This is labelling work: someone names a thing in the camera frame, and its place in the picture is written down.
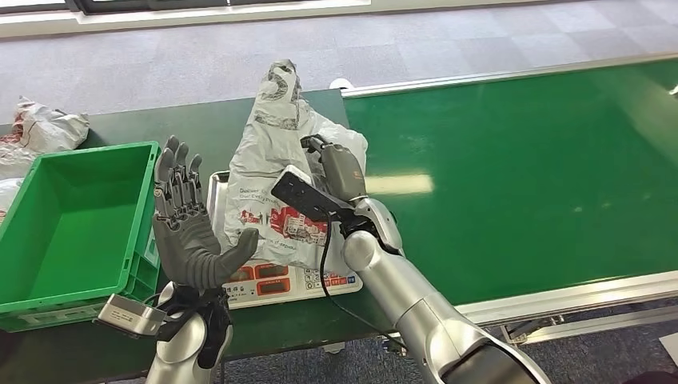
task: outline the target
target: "gray robotic hand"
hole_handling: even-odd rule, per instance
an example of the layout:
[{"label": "gray robotic hand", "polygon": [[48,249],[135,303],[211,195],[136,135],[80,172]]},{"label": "gray robotic hand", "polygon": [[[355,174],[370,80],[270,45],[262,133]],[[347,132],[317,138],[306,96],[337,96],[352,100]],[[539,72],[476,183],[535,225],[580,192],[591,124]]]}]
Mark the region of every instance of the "gray robotic hand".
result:
[{"label": "gray robotic hand", "polygon": [[199,167],[189,147],[174,136],[167,140],[155,166],[153,217],[158,253],[167,278],[198,290],[218,288],[249,260],[257,249],[258,230],[242,231],[238,244],[223,251],[202,200]]}]

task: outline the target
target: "crumpled plastic bag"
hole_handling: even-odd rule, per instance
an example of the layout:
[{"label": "crumpled plastic bag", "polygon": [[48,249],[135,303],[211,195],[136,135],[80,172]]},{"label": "crumpled plastic bag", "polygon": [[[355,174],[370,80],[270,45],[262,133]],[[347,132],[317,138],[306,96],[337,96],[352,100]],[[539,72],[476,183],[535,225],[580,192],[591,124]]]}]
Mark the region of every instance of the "crumpled plastic bag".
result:
[{"label": "crumpled plastic bag", "polygon": [[20,97],[10,134],[0,136],[0,180],[22,178],[40,154],[74,150],[84,142],[90,122]]},{"label": "crumpled plastic bag", "polygon": [[22,182],[23,178],[0,180],[0,224],[2,224],[2,220],[5,219],[7,211],[10,210],[12,201],[19,192]]},{"label": "crumpled plastic bag", "polygon": [[[294,64],[289,60],[275,62],[259,86],[229,165],[224,233],[231,246],[237,244],[243,229],[256,227],[260,240],[253,258],[283,266],[320,268],[327,224],[308,220],[270,193],[289,165],[313,176],[314,182],[323,183],[319,154],[307,154],[300,144],[304,136],[317,133],[349,148],[365,172],[365,137],[313,110],[301,97]],[[338,224],[334,225],[325,268],[347,274],[350,269],[341,257],[344,239]]]}]

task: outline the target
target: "gray carpet floor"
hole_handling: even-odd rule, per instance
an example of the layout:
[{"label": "gray carpet floor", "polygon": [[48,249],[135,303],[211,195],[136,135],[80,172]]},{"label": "gray carpet floor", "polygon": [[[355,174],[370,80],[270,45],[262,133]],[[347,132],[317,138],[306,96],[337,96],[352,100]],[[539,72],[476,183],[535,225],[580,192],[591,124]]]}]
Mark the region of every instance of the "gray carpet floor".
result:
[{"label": "gray carpet floor", "polygon": [[0,40],[0,123],[23,94],[100,114],[252,96],[275,58],[306,90],[678,50],[676,0],[592,0]]},{"label": "gray carpet floor", "polygon": [[[20,94],[91,114],[251,97],[276,58],[291,58],[304,89],[316,90],[337,77],[366,86],[677,51],[678,0],[590,0],[6,39],[0,40],[0,123],[11,121]],[[646,370],[676,371],[657,340],[675,332],[678,322],[666,322],[522,348],[554,383],[617,384]],[[350,342],[337,355],[299,350],[229,362],[226,371],[229,383],[421,382],[411,361],[384,353],[370,339]]]}]

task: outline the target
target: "robotic arm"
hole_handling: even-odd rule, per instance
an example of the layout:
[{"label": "robotic arm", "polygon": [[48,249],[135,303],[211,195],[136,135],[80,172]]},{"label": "robotic arm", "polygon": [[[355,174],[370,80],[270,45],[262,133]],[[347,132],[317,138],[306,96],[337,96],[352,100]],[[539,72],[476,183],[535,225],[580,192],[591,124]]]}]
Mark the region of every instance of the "robotic arm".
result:
[{"label": "robotic arm", "polygon": [[[321,154],[327,191],[312,186],[299,170],[289,169],[272,195],[314,221],[340,223],[346,264],[401,333],[427,383],[550,384],[530,358],[457,312],[405,258],[393,216],[368,197],[361,168],[348,149],[319,136],[301,143]],[[257,247],[258,232],[248,229],[236,247],[221,249],[201,200],[201,159],[196,155],[187,166],[187,154],[188,146],[172,137],[155,169],[153,229],[171,282],[156,307],[114,294],[95,320],[136,338],[158,339],[149,384],[213,382],[215,367],[233,336],[221,284]]]},{"label": "robotic arm", "polygon": [[396,222],[367,196],[349,150],[319,137],[302,139],[321,153],[329,193],[290,170],[271,193],[314,221],[341,224],[342,255],[401,333],[408,355],[430,384],[548,384],[544,372],[519,350],[495,339],[454,309],[405,258]]},{"label": "robotic arm", "polygon": [[113,294],[95,320],[133,338],[158,340],[147,384],[213,382],[233,337],[222,285],[252,257],[259,238],[256,229],[245,229],[234,248],[221,249],[202,202],[200,155],[187,166],[188,151],[172,136],[155,166],[153,231],[170,280],[158,306]]}]

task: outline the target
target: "green storage bin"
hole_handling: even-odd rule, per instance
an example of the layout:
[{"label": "green storage bin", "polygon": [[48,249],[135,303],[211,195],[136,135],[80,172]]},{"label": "green storage bin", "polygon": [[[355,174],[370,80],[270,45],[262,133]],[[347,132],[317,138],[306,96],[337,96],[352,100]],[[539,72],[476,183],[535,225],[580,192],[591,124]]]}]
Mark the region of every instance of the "green storage bin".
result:
[{"label": "green storage bin", "polygon": [[158,151],[141,142],[34,162],[0,226],[0,329],[85,321],[110,294],[155,292]]}]

